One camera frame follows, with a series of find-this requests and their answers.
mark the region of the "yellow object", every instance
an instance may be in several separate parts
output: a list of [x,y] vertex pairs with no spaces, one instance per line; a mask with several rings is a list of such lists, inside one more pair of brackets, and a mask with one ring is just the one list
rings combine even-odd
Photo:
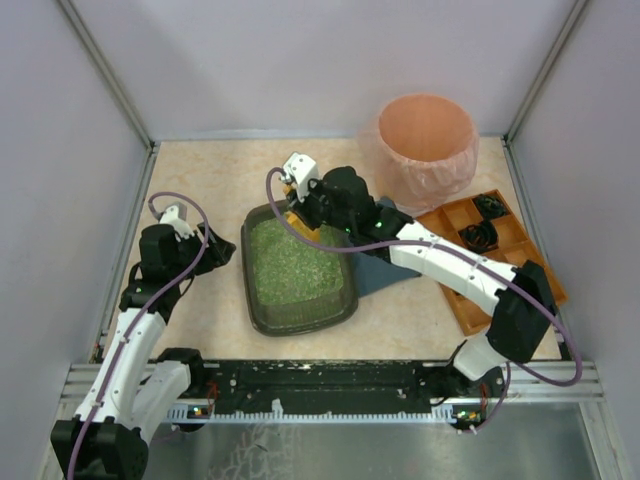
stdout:
[[316,228],[315,230],[311,230],[307,227],[300,217],[298,217],[295,213],[285,212],[284,218],[287,219],[289,225],[295,228],[296,232],[303,235],[305,238],[311,240],[312,242],[319,243],[320,242],[320,229]]

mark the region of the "plastic bag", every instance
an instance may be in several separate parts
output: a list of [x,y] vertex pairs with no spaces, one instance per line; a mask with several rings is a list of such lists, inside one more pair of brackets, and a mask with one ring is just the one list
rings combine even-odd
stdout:
[[358,134],[380,196],[418,217],[471,182],[479,137],[471,117],[444,97],[397,98]]

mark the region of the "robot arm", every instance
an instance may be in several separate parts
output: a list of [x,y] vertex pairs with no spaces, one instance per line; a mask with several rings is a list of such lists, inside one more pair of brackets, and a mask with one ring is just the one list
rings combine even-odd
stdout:
[[492,317],[488,331],[462,344],[453,358],[453,367],[469,381],[507,360],[531,360],[549,321],[498,278],[521,287],[555,314],[542,267],[527,262],[516,268],[490,260],[430,232],[394,208],[376,204],[352,167],[333,169],[320,178],[313,159],[294,153],[283,170],[289,209],[307,227],[326,224],[343,230],[356,246],[387,242],[367,253],[433,278]]
[[[141,261],[132,268],[122,293],[116,333],[104,363],[74,418],[57,421],[51,432],[53,449],[66,473],[79,432],[90,422],[75,462],[76,479],[142,478],[151,438],[167,411],[180,395],[204,381],[200,352],[185,348],[165,350],[153,374],[142,379],[153,347],[182,297],[179,285],[141,314],[143,306],[195,260],[203,242],[206,248],[191,280],[226,265],[235,251],[235,245],[211,230],[201,240],[185,214],[185,206],[176,203],[162,213],[157,225],[142,231]],[[204,225],[198,227],[204,236]]]

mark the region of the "green granules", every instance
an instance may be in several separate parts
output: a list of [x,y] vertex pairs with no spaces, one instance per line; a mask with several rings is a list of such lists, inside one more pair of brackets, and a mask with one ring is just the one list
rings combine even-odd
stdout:
[[[320,228],[320,241],[337,245],[329,227]],[[303,244],[276,218],[251,231],[251,251],[258,301],[263,305],[303,302],[342,288],[339,256]]]

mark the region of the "white wall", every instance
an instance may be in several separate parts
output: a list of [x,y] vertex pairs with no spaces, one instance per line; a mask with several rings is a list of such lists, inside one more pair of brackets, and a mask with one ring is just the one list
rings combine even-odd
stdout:
[[592,2],[516,153],[571,330],[640,474],[640,3]]
[[151,136],[189,139],[350,134],[418,90],[502,134],[573,0],[75,4]]
[[51,0],[0,15],[0,472],[35,478],[145,158]]

